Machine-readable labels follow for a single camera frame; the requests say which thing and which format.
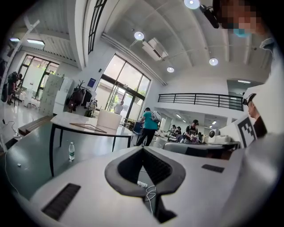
teal shirt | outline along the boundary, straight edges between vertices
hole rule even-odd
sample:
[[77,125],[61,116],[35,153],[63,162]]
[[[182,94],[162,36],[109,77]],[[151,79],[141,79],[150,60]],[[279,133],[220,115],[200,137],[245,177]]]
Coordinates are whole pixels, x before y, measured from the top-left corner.
[[145,112],[143,117],[145,117],[145,123],[144,123],[144,128],[145,129],[158,129],[158,123],[152,121],[152,113],[150,111]]

air conditioner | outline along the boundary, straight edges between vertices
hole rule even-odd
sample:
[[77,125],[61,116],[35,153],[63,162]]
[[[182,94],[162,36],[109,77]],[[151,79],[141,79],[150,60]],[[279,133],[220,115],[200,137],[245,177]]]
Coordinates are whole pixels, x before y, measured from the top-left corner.
[[168,56],[164,47],[159,43],[156,38],[151,39],[149,42],[143,41],[142,48],[145,50],[155,61],[160,61]]

power strip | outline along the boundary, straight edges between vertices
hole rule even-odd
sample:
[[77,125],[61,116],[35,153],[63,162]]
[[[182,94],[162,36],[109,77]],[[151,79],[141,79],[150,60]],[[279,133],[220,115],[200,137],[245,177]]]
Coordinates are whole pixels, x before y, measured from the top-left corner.
[[138,186],[142,187],[142,188],[146,188],[148,185],[141,182],[141,181],[137,181]]

table leg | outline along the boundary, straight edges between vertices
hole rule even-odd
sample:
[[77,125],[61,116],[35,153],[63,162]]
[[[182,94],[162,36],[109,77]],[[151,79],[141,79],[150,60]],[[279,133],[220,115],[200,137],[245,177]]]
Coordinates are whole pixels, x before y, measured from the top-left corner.
[[128,137],[128,144],[127,144],[127,148],[130,147],[130,143],[131,143],[131,137]]
[[61,144],[62,144],[62,136],[63,136],[63,129],[60,131],[60,147],[61,147]]
[[115,139],[116,137],[114,137],[114,143],[112,144],[112,152],[114,151]]
[[54,140],[54,132],[55,132],[55,125],[52,124],[51,133],[50,133],[50,139],[49,139],[49,166],[51,175],[54,176],[53,172],[53,140]]

water bottle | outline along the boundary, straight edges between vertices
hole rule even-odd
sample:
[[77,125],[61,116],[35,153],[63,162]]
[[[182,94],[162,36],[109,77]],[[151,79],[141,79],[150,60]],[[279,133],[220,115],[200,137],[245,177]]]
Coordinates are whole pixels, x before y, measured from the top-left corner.
[[69,159],[74,160],[74,158],[75,158],[75,147],[73,142],[71,142],[69,145]]

